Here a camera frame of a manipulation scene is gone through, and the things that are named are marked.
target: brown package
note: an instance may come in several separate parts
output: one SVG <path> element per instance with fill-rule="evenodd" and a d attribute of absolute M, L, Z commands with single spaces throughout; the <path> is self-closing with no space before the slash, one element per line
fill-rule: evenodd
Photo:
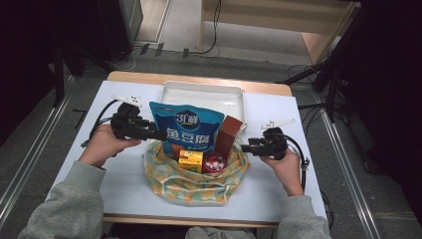
<path fill-rule="evenodd" d="M 220 153 L 224 159 L 229 157 L 230 150 L 232 150 L 233 142 L 239 132 L 242 122 L 238 119 L 226 116 L 221 127 L 217 133 L 215 142 L 215 151 Z"/>

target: metal rail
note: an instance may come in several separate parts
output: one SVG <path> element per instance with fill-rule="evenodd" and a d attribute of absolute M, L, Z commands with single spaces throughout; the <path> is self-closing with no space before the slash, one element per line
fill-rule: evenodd
<path fill-rule="evenodd" d="M 323 103 L 322 97 L 316 93 L 316 101 Z M 341 143 L 341 139 L 338 135 L 335 124 L 332 123 L 326 113 L 322 113 L 322 120 L 325 124 L 332 146 L 338 159 L 341 171 L 344 175 L 345 182 L 348 190 L 350 191 L 351 198 L 354 206 L 356 207 L 357 214 L 359 215 L 360 221 L 363 226 L 363 230 L 367 238 L 381 238 L 379 231 L 376 227 L 372 212 L 369 209 L 369 205 L 360 189 L 359 183 L 354 175 L 353 169 L 347 157 L 347 153 Z"/>
<path fill-rule="evenodd" d="M 46 122 L 38 133 L 34 140 L 31 148 L 28 150 L 24 160 L 19 166 L 15 176 L 9 183 L 9 186 L 3 193 L 0 199 L 0 230 L 2 229 L 7 217 L 13 209 L 22 189 L 24 188 L 31 172 L 37 164 L 40 154 L 43 152 L 44 146 L 50 138 L 53 130 L 55 129 L 57 122 L 59 121 L 74 88 L 75 80 L 74 77 L 70 76 L 66 82 L 65 90 L 66 94 L 59 105 L 52 109 Z"/>

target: wooden table edge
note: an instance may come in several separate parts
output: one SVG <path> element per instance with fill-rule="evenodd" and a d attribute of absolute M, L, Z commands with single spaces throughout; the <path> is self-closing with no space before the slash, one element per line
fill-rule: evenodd
<path fill-rule="evenodd" d="M 163 85 L 166 82 L 185 82 L 185 83 L 217 85 L 217 86 L 225 86 L 225 87 L 238 87 L 242 89 L 243 91 L 245 91 L 246 93 L 267 94 L 267 95 L 276 95 L 276 96 L 285 96 L 285 97 L 292 96 L 292 90 L 287 85 L 231 80 L 231 79 L 115 71 L 115 72 L 111 72 L 108 75 L 107 80 L 113 81 L 113 82 L 141 83 L 141 84 L 151 84 L 151 85 Z"/>
<path fill-rule="evenodd" d="M 190 219 L 190 218 L 162 218 L 158 216 L 127 216 L 117 214 L 105 214 L 104 222 L 111 223 L 138 223 L 138 224 L 161 224 L 175 226 L 211 226 L 211 227 L 253 227 L 268 228 L 278 227 L 279 223 L 274 222 L 244 222 L 232 220 L 210 220 L 210 219 Z"/>

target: gray sleeve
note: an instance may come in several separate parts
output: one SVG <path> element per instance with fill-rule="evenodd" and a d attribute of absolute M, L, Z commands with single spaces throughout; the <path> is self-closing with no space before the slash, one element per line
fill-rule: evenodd
<path fill-rule="evenodd" d="M 106 172 L 75 161 L 51 197 L 32 213 L 18 238 L 100 238 L 104 205 L 100 186 Z"/>
<path fill-rule="evenodd" d="M 281 218 L 278 238 L 330 238 L 328 222 L 316 216 L 309 196 L 280 200 Z"/>

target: gray sweatshirt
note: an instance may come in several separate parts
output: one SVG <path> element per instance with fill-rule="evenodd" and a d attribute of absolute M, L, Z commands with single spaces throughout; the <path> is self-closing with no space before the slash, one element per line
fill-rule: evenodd
<path fill-rule="evenodd" d="M 65 180 L 51 191 L 51 197 L 32 213 L 19 238 L 101 237 L 104 205 L 100 186 L 105 170 L 75 161 Z M 280 200 L 283 208 L 278 238 L 330 238 L 327 221 L 317 217 L 308 196 Z M 245 229 L 192 227 L 186 239 L 255 238 Z"/>

